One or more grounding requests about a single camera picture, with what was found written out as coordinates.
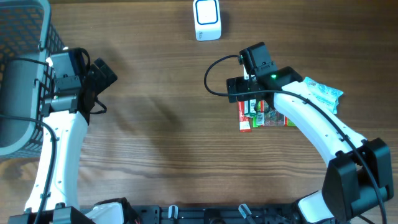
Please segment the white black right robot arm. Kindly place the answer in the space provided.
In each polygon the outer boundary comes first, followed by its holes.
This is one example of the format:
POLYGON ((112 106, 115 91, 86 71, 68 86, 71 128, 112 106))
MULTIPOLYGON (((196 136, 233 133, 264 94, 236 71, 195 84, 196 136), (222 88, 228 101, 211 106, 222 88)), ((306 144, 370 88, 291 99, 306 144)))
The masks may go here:
POLYGON ((226 81, 229 101, 264 100, 290 119, 326 164, 322 189, 298 200, 304 223, 347 222, 394 196, 391 152, 380 138, 366 139, 340 121, 292 67, 277 68, 265 43, 235 56, 246 75, 226 81))

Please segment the green snack bag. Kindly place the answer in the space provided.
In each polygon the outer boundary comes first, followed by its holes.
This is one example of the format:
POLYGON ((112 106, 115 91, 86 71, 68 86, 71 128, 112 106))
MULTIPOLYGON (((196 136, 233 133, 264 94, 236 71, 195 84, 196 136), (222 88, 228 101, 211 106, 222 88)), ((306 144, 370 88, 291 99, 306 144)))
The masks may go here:
POLYGON ((264 100, 258 101, 256 115, 252 119, 254 128, 264 126, 295 126, 288 117, 272 109, 264 100))

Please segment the green white gum box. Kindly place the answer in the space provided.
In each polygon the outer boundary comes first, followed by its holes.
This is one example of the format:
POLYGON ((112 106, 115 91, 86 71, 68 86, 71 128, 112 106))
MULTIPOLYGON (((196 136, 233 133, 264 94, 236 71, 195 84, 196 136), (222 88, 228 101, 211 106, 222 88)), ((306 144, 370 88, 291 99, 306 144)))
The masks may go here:
POLYGON ((257 115, 256 112, 256 100, 244 101, 244 115, 248 118, 253 118, 257 115))

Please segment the teal tissue packet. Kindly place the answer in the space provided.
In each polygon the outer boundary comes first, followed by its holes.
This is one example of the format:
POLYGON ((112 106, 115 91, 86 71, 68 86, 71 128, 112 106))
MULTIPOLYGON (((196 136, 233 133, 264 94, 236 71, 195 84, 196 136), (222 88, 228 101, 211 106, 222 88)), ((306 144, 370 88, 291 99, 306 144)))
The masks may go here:
POLYGON ((338 99, 343 95, 341 90, 318 83, 309 77, 305 77, 303 81, 319 102, 325 105, 333 114, 337 114, 338 99))

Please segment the red snack stick packet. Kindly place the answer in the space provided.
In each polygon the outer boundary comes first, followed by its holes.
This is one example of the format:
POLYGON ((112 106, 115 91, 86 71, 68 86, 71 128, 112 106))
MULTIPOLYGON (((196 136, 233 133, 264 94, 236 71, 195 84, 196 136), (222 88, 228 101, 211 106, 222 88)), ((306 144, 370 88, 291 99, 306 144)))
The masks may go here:
POLYGON ((244 115, 244 102, 238 102, 239 131, 242 133, 251 132, 249 118, 244 115))

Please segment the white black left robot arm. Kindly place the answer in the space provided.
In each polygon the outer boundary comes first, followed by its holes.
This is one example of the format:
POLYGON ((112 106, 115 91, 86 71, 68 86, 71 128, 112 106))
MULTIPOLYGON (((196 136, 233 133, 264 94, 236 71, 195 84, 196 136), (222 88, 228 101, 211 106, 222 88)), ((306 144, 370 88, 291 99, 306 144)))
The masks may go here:
POLYGON ((34 187, 24 213, 9 223, 140 223, 126 198, 96 203, 84 214, 77 195, 78 165, 98 95, 113 84, 116 74, 100 58, 90 60, 83 48, 63 49, 44 62, 54 70, 44 96, 41 120, 42 151, 34 187))

